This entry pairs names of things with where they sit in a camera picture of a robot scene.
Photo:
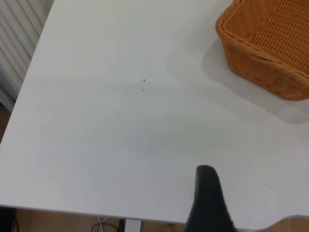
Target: radiator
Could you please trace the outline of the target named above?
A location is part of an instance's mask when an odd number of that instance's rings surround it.
[[[0,0],[0,71],[16,97],[53,0]]]

